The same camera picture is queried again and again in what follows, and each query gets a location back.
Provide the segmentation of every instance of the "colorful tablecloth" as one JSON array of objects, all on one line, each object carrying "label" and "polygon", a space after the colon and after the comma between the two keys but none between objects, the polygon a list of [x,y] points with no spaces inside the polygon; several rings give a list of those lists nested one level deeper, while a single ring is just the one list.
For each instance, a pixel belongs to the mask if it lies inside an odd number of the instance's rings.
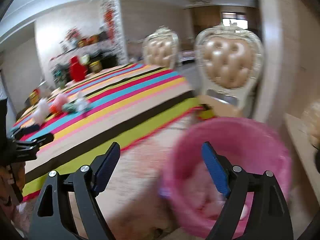
[{"label": "colorful tablecloth", "polygon": [[[50,116],[39,131],[22,138],[55,135],[52,143],[40,148],[37,160],[26,163],[25,199],[38,194],[49,171],[74,172],[104,154],[113,141],[122,150],[128,149],[198,104],[185,78],[156,65],[120,66],[64,92],[73,101],[80,91],[91,103],[89,111]],[[32,124],[31,114],[25,114],[16,126]]]}]

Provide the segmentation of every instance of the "table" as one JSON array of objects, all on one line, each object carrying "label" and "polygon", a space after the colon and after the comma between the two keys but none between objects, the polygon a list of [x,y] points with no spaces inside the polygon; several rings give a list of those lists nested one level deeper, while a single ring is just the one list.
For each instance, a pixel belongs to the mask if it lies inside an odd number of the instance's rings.
[{"label": "table", "polygon": [[[52,143],[41,147],[38,159],[26,164],[26,202],[16,222],[28,230],[34,198],[50,170],[74,172],[117,141],[119,163],[97,197],[109,227],[117,239],[142,239],[155,228],[170,232],[174,223],[157,191],[171,147],[192,123],[191,112],[198,105],[186,80],[170,69],[133,64],[95,75],[64,92],[73,101],[79,91],[91,102],[90,111],[49,117],[40,131],[24,138],[55,134]],[[27,113],[16,125],[31,123]],[[70,202],[78,231],[85,235],[72,195]]]},{"label": "table", "polygon": [[303,130],[303,123],[299,118],[285,114],[284,119],[292,143],[295,146],[302,166],[306,171],[318,203],[320,204],[320,173],[317,171],[314,162],[317,150],[309,142],[308,136]]}]

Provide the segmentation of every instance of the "white wall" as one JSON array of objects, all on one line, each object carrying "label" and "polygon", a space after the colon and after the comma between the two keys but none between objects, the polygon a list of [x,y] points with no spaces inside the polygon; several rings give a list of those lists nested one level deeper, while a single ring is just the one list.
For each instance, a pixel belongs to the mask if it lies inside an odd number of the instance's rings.
[{"label": "white wall", "polygon": [[4,54],[1,65],[5,84],[16,112],[21,111],[31,92],[40,83],[41,68],[35,38]]},{"label": "white wall", "polygon": [[138,41],[161,25],[175,31],[179,39],[188,37],[183,8],[153,1],[121,1],[125,38]]},{"label": "white wall", "polygon": [[40,66],[48,83],[54,86],[48,68],[49,60],[62,53],[59,42],[66,32],[78,27],[83,36],[99,33],[100,18],[97,3],[80,3],[56,9],[39,17],[35,22],[36,47]]}]

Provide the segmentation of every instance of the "chair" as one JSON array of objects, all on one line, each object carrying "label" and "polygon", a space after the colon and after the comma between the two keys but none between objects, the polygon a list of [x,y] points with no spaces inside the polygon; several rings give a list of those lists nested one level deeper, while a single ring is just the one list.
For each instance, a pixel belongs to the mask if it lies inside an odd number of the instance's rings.
[{"label": "chair", "polygon": [[178,60],[179,39],[175,32],[161,26],[145,38],[142,51],[146,64],[173,69]]},{"label": "chair", "polygon": [[243,111],[263,63],[259,38],[236,25],[218,25],[196,38],[196,61],[202,79],[201,96],[211,96]]}]

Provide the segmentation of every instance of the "pink plastic basin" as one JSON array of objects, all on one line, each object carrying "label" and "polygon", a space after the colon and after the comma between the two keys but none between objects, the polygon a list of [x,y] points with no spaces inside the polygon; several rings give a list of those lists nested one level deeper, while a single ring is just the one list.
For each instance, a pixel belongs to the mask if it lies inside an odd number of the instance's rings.
[{"label": "pink plastic basin", "polygon": [[[201,122],[187,131],[173,149],[164,169],[164,188],[181,227],[188,233],[206,238],[215,220],[194,210],[184,197],[182,185],[195,166],[203,161],[201,146],[209,141],[219,155],[247,172],[273,171],[287,199],[291,182],[291,158],[278,135],[265,124],[245,118],[219,117]],[[251,208],[253,193],[245,203]],[[234,237],[243,234],[248,220],[239,221]]]}]

